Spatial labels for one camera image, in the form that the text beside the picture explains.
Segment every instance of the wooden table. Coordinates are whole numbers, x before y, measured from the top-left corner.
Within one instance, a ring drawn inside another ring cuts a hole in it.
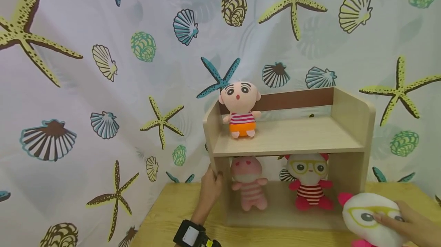
[[[199,189],[200,183],[167,184],[145,218],[131,247],[173,247],[173,237],[182,220],[191,218],[198,201]],[[404,200],[432,221],[441,224],[441,208],[413,184],[368,183],[366,191],[392,200]],[[220,221],[220,213],[220,208],[215,206],[205,228],[207,235],[224,247],[350,247],[350,242],[357,238],[351,232],[224,227]]]

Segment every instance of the yellow glasses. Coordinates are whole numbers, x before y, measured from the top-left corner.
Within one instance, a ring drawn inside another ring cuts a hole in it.
[[[374,220],[374,213],[384,214],[390,218],[404,222],[400,211],[389,207],[352,207],[348,209],[348,212],[357,225],[364,228],[374,228],[378,226],[379,223]]]
[[[310,165],[313,166],[313,171],[318,175],[323,175],[328,169],[326,162],[317,160],[292,160],[290,162],[291,168],[297,174],[305,174],[310,169]]]

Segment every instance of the black wrist device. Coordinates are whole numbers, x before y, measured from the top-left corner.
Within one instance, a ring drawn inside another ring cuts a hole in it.
[[[173,242],[181,247],[221,247],[219,242],[208,238],[203,226],[189,220],[182,221]]]

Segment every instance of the orange shorts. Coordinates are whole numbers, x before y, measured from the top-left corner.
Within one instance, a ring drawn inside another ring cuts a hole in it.
[[[239,132],[239,137],[245,137],[247,135],[247,131],[255,130],[256,123],[238,123],[238,124],[230,124],[230,132]]]

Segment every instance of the yellow starfish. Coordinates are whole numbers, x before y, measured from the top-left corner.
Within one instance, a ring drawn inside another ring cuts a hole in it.
[[[262,16],[259,18],[258,23],[262,24],[265,21],[270,20],[273,16],[283,11],[284,9],[291,8],[291,27],[294,37],[298,41],[301,38],[301,31],[299,28],[299,21],[297,20],[297,5],[304,7],[305,9],[311,11],[325,12],[328,9],[313,0],[281,0],[280,2],[274,4],[272,7],[268,8]]]
[[[397,60],[397,81],[395,88],[385,87],[385,86],[369,86],[361,88],[359,91],[368,95],[381,95],[381,96],[391,96],[392,99],[386,106],[383,116],[381,116],[380,126],[383,126],[391,115],[392,110],[400,100],[407,111],[414,116],[416,119],[420,118],[420,114],[416,109],[415,104],[407,96],[407,93],[416,90],[424,85],[430,84],[432,82],[441,81],[441,75],[429,76],[418,81],[415,81],[409,85],[404,85],[404,74],[405,74],[405,62],[406,58],[404,56],[399,56]]]
[[[10,22],[0,16],[0,27],[6,30],[0,31],[0,50],[12,47],[15,44],[20,44],[26,55],[29,56],[30,60],[38,69],[40,69],[50,81],[60,87],[60,82],[49,70],[49,67],[47,67],[40,56],[37,55],[31,44],[46,47],[76,59],[82,59],[83,56],[42,36],[29,32],[39,3],[40,0],[19,0]]]
[[[168,127],[171,131],[175,132],[176,134],[179,134],[180,136],[184,136],[184,134],[177,127],[175,127],[174,125],[168,122],[168,120],[171,119],[173,116],[175,116],[179,111],[181,111],[184,108],[184,106],[180,105],[175,109],[173,109],[172,111],[170,111],[169,113],[167,113],[165,116],[162,116],[159,107],[155,102],[155,99],[153,99],[153,97],[149,97],[149,100],[157,119],[146,123],[140,130],[147,131],[150,128],[159,126],[159,139],[161,141],[162,149],[164,149],[165,148],[164,127]]]
[[[132,214],[132,210],[130,209],[129,204],[124,199],[124,197],[122,197],[121,194],[123,193],[123,191],[125,191],[131,185],[131,183],[133,183],[133,181],[135,181],[136,177],[139,175],[139,172],[137,174],[135,174],[132,178],[130,178],[130,180],[128,180],[127,183],[125,183],[122,187],[119,187],[119,178],[120,178],[119,177],[119,162],[118,162],[118,160],[116,160],[114,175],[115,175],[115,193],[106,193],[106,194],[97,196],[87,203],[87,206],[100,206],[103,203],[107,203],[111,200],[115,200],[115,207],[113,209],[113,219],[111,221],[110,235],[109,235],[108,241],[111,240],[113,233],[115,232],[116,219],[118,218],[118,204],[119,204],[119,202],[122,203],[124,209],[126,209],[126,211],[129,215]]]

